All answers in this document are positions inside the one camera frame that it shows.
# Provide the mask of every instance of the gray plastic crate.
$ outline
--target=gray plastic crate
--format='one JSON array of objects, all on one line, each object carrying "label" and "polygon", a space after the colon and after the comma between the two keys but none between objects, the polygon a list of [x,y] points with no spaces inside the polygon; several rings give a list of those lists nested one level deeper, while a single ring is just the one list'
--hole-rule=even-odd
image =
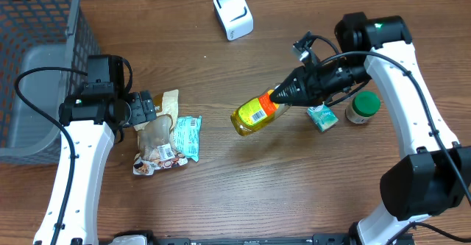
[{"label": "gray plastic crate", "polygon": [[[56,66],[86,71],[99,46],[79,7],[80,0],[0,0],[0,162],[56,163],[60,132],[27,107],[13,83],[22,72]],[[20,89],[58,119],[59,105],[83,76],[42,71],[21,80]]]}]

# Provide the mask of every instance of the gray bin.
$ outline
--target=gray bin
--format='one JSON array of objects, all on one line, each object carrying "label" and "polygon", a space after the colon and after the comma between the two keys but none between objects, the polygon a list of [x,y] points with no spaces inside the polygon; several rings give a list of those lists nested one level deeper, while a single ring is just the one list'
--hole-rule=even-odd
[{"label": "gray bin", "polygon": [[[56,163],[60,132],[15,94],[16,77],[40,67],[86,71],[99,46],[80,0],[0,0],[0,162]],[[84,80],[79,74],[41,71],[21,80],[25,97],[58,119],[59,105]]]}]

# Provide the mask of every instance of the bottle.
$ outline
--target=bottle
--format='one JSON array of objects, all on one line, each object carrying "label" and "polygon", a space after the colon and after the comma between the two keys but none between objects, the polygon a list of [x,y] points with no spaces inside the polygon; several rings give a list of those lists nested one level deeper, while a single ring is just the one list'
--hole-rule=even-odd
[{"label": "bottle", "polygon": [[276,104],[270,100],[270,94],[279,85],[280,83],[273,84],[260,96],[256,96],[241,105],[230,116],[230,120],[239,135],[245,136],[257,132],[289,109],[290,106],[287,104]]},{"label": "bottle", "polygon": [[363,91],[350,102],[345,109],[345,115],[354,124],[364,124],[379,111],[380,106],[378,95]]}]

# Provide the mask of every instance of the wooden surface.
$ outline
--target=wooden surface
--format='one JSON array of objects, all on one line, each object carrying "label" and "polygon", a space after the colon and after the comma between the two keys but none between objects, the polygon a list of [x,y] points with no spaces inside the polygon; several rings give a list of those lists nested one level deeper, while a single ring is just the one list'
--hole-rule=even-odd
[{"label": "wooden surface", "polygon": [[[254,31],[228,43],[212,0],[84,0],[104,53],[126,57],[133,90],[180,89],[180,115],[203,116],[199,163],[132,175],[136,134],[115,146],[103,177],[100,238],[151,229],[164,237],[237,238],[345,232],[380,202],[379,179],[399,161],[383,106],[367,125],[344,118],[320,134],[291,108],[248,138],[229,116],[240,104],[281,82],[299,65],[291,45],[308,30],[332,40],[343,14],[401,15],[414,37],[425,81],[448,126],[471,144],[471,0],[248,0]],[[331,50],[314,45],[320,57]],[[377,91],[370,83],[367,89]],[[0,244],[31,244],[56,166],[0,165]],[[471,236],[471,209],[461,206],[429,222]],[[418,244],[451,244],[419,229]]]}]

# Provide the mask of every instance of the blue package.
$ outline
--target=blue package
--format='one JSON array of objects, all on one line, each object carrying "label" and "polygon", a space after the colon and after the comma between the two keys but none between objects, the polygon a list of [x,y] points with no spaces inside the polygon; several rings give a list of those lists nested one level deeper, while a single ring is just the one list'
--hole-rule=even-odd
[{"label": "blue package", "polygon": [[179,117],[174,127],[174,145],[176,150],[186,157],[198,162],[199,160],[199,130],[202,116]]},{"label": "blue package", "polygon": [[336,115],[333,114],[333,111],[324,104],[317,107],[309,107],[308,115],[316,123],[321,132],[333,127],[339,121]]}]

